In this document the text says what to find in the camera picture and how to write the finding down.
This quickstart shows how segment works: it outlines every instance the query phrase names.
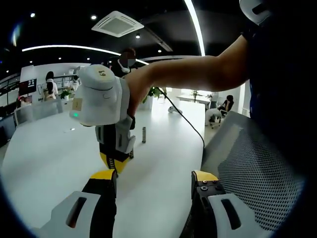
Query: black cable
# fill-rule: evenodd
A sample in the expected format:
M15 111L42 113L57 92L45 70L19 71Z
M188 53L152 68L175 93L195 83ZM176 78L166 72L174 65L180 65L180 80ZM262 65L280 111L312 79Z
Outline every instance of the black cable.
M186 117L184 117L184 115L179 111L179 109L175 106L175 104L173 104L173 102L170 100L170 98L166 95L166 93L164 93L159 87L156 87L157 89L159 89L159 91L169 100L169 102L172 104L172 106L178 111L178 113L188 122L188 124L194 129L195 132L197 132L197 134L200 136L200 138L203 141L203 145L205 147L205 141L202 137L202 135L200 135L200 133L194 128L194 126L187 120Z

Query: label sticker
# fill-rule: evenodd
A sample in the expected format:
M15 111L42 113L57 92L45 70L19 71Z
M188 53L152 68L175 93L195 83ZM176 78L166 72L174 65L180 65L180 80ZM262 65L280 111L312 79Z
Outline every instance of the label sticker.
M72 110L80 112L82 104L83 104L83 99L82 98L74 98L73 99Z

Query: potted plant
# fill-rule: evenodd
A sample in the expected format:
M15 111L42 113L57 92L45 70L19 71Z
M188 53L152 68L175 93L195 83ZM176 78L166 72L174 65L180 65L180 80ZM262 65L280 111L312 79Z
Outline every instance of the potted plant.
M61 99L65 99L66 101L69 100L69 95L70 95L70 90L69 89L64 89L60 95Z
M166 88L162 88L163 92L166 94ZM142 103L139 104L139 110L151 110L153 104L153 98L158 98L161 95L161 91L157 87L150 88L148 95L144 98Z

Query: ceiling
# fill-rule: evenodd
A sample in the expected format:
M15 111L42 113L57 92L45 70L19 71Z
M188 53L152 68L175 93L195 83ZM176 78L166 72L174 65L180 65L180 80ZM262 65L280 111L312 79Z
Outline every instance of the ceiling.
M240 34L245 17L238 0L192 0L200 22L206 55L218 55ZM114 52L136 49L137 58L200 55L194 24L184 0L89 1L84 5L46 2L46 5L12 6L14 14L0 14L0 79L19 72L21 67L58 62L101 63L113 56L103 52L47 48L22 52L42 45L78 45ZM112 11L120 11L145 28L117 38L91 28ZM16 46L11 37L20 29ZM171 48L167 52L160 42Z

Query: white helmet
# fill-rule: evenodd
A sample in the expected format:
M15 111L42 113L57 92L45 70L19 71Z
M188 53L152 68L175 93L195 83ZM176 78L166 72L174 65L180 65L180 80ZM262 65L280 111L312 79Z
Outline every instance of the white helmet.
M263 0L240 0L240 8L247 18L260 25L270 16L270 11Z

